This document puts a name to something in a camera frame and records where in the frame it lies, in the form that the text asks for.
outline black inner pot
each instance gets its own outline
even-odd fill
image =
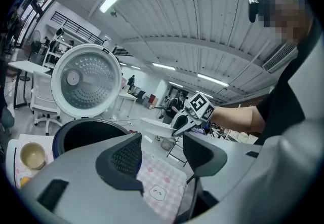
[[[129,134],[116,123],[101,119],[81,119],[64,125],[55,135],[53,155],[59,156],[77,147]]]

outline standing fan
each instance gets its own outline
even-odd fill
[[[30,60],[31,54],[36,52],[41,48],[41,33],[38,30],[33,31],[30,34],[29,38],[26,40],[25,45],[23,47],[25,56]],[[27,76],[27,72],[24,76],[19,77],[22,81],[30,81],[30,77]]]

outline ceiling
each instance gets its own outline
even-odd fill
[[[217,102],[266,90],[280,76],[262,67],[279,43],[269,29],[249,22],[248,0],[119,0],[105,14],[99,10],[104,0],[57,1],[89,20],[152,71],[210,94]],[[156,68],[152,62],[176,71]],[[197,73],[229,87],[199,79]]]

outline air vent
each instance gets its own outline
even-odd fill
[[[296,44],[285,44],[262,67],[272,73],[297,56]]]

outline floor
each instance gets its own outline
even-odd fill
[[[17,108],[13,110],[13,97],[14,97],[14,91],[15,91],[15,78],[6,78],[6,85],[5,85],[5,98],[6,102],[8,104],[8,108],[13,113],[15,118],[15,125],[12,128],[12,135],[11,137],[5,136],[3,133],[0,133],[0,142],[6,150],[8,142],[11,138],[18,139],[20,134],[32,134],[32,135],[44,135],[45,134],[45,122],[39,123],[37,126],[33,123],[33,114],[29,107],[24,106],[21,108]],[[20,103],[23,101],[22,94],[23,94],[23,81],[19,81],[18,85],[18,91],[17,91],[17,103]],[[25,90],[25,98],[27,101],[31,100],[31,81],[26,82],[26,90]],[[145,149],[149,153],[153,153],[160,157],[161,159],[164,159],[169,164],[175,166],[179,170],[183,171],[187,175],[187,179],[189,179],[193,172],[188,164],[183,167],[183,163],[176,160],[173,157],[168,156],[168,151],[164,150],[160,146],[160,142],[156,140],[155,136],[153,134],[150,134],[145,131],[141,127],[140,124],[140,117],[155,119],[157,121],[162,121],[158,119],[158,116],[161,113],[161,109],[155,108],[155,109],[147,109],[142,105],[139,105],[135,103],[131,114],[129,117],[127,117],[127,114],[129,112],[129,109],[132,105],[132,101],[126,100],[121,108],[121,110],[118,110],[121,104],[121,99],[118,99],[116,105],[115,111],[112,111],[113,104],[109,109],[107,109],[104,113],[101,115],[96,116],[96,118],[113,121],[117,124],[123,126],[127,130],[134,130],[142,133],[142,148]],[[70,122],[74,120],[74,118],[62,113],[60,117],[60,122],[62,124],[65,124],[67,122]],[[49,133],[50,135],[55,135],[55,133],[58,131],[59,126],[56,124],[51,123]],[[193,181],[190,182],[187,188],[187,192],[189,194],[192,194],[193,192]],[[192,196],[184,197],[181,209],[179,214],[187,210],[190,206],[192,200]]]

